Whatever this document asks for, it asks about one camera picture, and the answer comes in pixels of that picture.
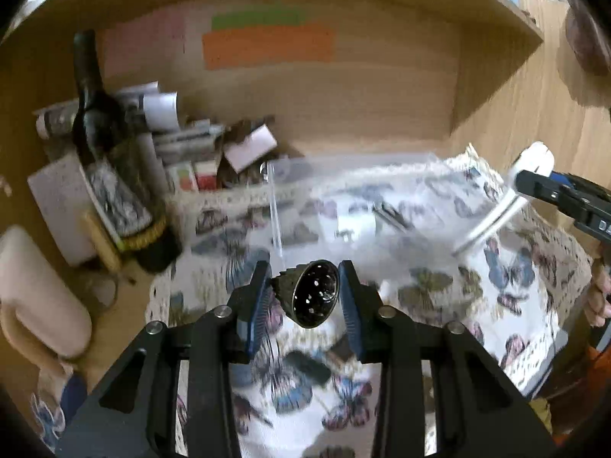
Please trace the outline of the person right hand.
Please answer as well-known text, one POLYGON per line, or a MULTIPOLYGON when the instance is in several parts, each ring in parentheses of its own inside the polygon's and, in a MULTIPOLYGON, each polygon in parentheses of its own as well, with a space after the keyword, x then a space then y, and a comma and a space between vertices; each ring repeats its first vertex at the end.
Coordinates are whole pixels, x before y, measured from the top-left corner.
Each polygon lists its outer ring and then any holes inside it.
POLYGON ((592 264, 592 282, 583 310, 588 324, 595 328, 601 328, 611 316, 610 268, 602 260, 592 264))

